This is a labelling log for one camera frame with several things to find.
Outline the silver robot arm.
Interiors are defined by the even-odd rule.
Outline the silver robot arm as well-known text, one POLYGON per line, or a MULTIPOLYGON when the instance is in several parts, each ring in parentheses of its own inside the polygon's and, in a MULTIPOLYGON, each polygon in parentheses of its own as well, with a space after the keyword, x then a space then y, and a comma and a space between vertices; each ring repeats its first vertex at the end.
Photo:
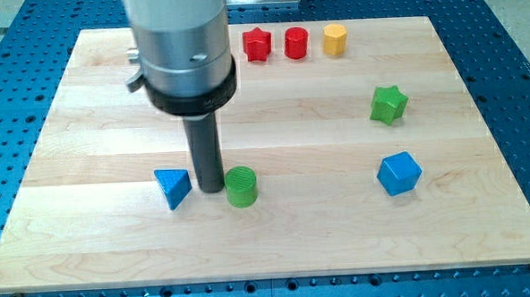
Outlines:
POLYGON ((122 0, 140 69, 129 90, 184 120, 196 179, 206 193, 224 187, 215 112, 235 94, 226 0, 122 0))

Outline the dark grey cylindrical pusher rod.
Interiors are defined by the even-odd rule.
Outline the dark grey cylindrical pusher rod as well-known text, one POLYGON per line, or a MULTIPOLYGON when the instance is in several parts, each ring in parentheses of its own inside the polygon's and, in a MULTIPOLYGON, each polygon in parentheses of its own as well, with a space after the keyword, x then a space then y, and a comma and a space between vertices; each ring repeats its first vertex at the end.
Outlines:
POLYGON ((225 182, 215 114, 212 112, 206 115, 185 117, 183 120, 200 189, 205 193, 221 191, 225 182))

